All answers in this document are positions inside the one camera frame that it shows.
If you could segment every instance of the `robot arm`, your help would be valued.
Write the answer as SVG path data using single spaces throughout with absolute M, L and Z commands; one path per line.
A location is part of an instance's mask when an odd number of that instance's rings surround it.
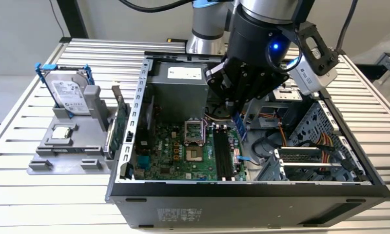
M 264 98 L 289 79 L 288 72 L 305 95 L 326 87 L 337 76 L 341 46 L 337 51 L 328 48 L 316 25 L 306 21 L 314 0 L 180 0 L 154 8 L 120 1 L 146 13 L 193 2 L 193 36 L 186 52 L 225 54 L 222 63 L 212 65 L 205 73 L 208 85 L 232 107 L 232 114 L 253 98 Z M 357 1 L 353 0 L 346 24 Z M 226 53 L 225 31 L 230 31 Z M 281 68 L 281 63 L 288 62 L 284 57 L 292 42 L 298 46 L 300 56 Z
M 306 22 L 313 2 L 240 0 L 222 63 L 206 72 L 210 88 L 234 112 L 253 98 L 264 98 L 289 79 L 288 72 L 305 95 L 336 78 L 337 52 L 325 45 L 316 25 Z M 300 56 L 282 69 L 290 42 Z

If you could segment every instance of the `motherboard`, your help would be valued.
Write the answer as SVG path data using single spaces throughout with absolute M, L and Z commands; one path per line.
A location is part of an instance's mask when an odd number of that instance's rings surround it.
M 153 149 L 148 155 L 138 155 L 136 179 L 145 180 L 229 180 L 245 181 L 245 168 L 236 159 L 241 145 L 234 129 L 216 129 L 216 126 L 158 124 L 154 131 Z

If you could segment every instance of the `white sticker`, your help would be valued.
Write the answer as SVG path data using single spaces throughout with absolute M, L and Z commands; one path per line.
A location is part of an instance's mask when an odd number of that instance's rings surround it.
M 73 81 L 53 80 L 52 85 L 64 108 L 76 115 L 89 115 L 79 84 Z
M 202 69 L 200 67 L 169 67 L 169 79 L 202 79 Z
M 198 222 L 202 209 L 197 208 L 158 208 L 157 215 L 161 222 Z

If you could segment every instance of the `orange wire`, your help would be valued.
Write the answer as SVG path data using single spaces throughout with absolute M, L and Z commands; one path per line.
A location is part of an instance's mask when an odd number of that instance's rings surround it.
M 278 118 L 278 130 L 280 130 L 280 134 L 281 134 L 281 144 L 282 146 L 288 146 L 288 142 L 286 142 L 286 137 L 285 137 L 285 133 L 284 133 L 284 129 L 281 127 L 281 118 Z
M 321 133 L 321 139 L 324 140 L 322 145 L 326 144 L 326 139 L 325 139 L 325 133 Z M 326 156 L 325 156 L 325 152 L 322 151 L 322 163 L 325 163 L 326 160 Z

